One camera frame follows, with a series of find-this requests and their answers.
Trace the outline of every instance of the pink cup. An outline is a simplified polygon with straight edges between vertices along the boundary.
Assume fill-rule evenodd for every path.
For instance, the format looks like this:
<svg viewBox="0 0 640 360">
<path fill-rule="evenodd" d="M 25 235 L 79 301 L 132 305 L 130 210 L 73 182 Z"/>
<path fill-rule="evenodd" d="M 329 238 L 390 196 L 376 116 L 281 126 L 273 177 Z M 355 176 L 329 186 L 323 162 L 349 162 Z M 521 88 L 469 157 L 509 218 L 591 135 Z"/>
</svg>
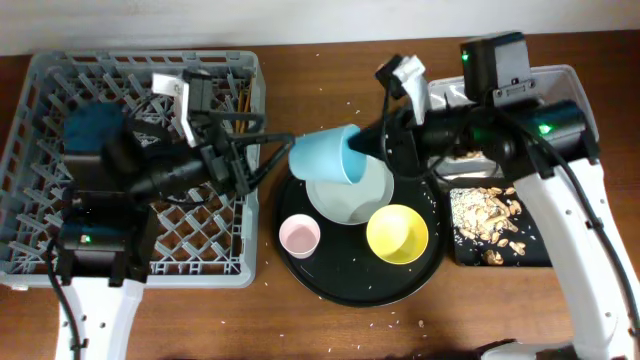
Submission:
<svg viewBox="0 0 640 360">
<path fill-rule="evenodd" d="M 280 226 L 280 244 L 291 256 L 306 259 L 320 243 L 320 227 L 312 217 L 291 215 Z"/>
</svg>

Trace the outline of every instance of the small plate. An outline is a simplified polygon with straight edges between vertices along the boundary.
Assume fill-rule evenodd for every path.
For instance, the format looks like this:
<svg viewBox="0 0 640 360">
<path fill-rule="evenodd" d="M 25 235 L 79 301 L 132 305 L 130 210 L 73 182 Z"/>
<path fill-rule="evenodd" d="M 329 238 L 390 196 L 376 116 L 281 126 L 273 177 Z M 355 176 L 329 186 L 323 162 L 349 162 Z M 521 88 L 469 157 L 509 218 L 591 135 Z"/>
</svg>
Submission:
<svg viewBox="0 0 640 360">
<path fill-rule="evenodd" d="M 313 207 L 325 218 L 342 225 L 369 221 L 393 197 L 393 174 L 380 160 L 367 156 L 367 168 L 357 184 L 306 182 Z"/>
</svg>

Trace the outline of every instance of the dish rack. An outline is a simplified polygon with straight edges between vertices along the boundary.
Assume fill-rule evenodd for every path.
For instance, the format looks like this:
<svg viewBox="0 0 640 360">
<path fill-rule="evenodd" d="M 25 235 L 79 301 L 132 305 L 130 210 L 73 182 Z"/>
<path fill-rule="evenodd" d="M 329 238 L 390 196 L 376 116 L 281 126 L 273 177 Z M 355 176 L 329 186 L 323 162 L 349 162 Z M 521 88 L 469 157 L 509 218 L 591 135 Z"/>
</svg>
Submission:
<svg viewBox="0 0 640 360">
<path fill-rule="evenodd" d="M 243 91 L 251 94 L 250 111 L 264 114 L 265 83 L 252 52 L 84 51 L 32 58 L 0 162 L 0 284 L 16 290 L 50 286 L 43 256 L 50 240 L 47 229 L 62 225 L 60 199 L 72 180 L 62 163 L 61 139 L 70 111 L 90 101 L 116 102 L 130 111 L 151 94 L 154 72 L 180 75 L 184 70 L 213 76 L 219 111 L 234 112 L 229 100 Z M 137 118 L 179 132 L 173 99 L 154 99 Z M 136 135 L 143 146 L 154 141 Z M 257 145 L 247 149 L 252 170 L 259 153 Z M 201 201 L 203 191 L 207 186 L 183 195 Z M 194 208 L 164 202 L 151 206 L 160 228 L 147 287 L 238 288 L 253 281 L 256 191 L 243 198 L 215 195 Z"/>
</svg>

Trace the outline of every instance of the yellow bowl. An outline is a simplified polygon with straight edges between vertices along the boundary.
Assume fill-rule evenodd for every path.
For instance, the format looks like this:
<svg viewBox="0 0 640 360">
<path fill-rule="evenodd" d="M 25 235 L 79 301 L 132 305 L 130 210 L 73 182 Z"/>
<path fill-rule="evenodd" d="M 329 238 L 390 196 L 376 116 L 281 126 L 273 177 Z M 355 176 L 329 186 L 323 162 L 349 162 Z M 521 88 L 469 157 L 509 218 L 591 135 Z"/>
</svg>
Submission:
<svg viewBox="0 0 640 360">
<path fill-rule="evenodd" d="M 412 208 L 387 205 L 369 219 L 367 242 L 380 259 L 405 265 L 424 253 L 429 243 L 429 231 L 424 219 Z"/>
</svg>

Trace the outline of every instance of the green light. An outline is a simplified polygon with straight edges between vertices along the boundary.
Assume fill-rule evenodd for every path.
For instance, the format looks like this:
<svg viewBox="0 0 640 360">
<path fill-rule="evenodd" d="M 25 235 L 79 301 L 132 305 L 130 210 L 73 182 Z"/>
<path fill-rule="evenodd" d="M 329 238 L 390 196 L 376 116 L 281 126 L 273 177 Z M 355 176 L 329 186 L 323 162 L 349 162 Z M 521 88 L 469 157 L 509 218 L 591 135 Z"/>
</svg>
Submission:
<svg viewBox="0 0 640 360">
<path fill-rule="evenodd" d="M 542 124 L 542 125 L 538 126 L 538 130 L 540 130 L 540 134 L 546 135 L 551 130 L 553 130 L 553 128 L 551 126 L 547 125 L 547 124 Z"/>
</svg>

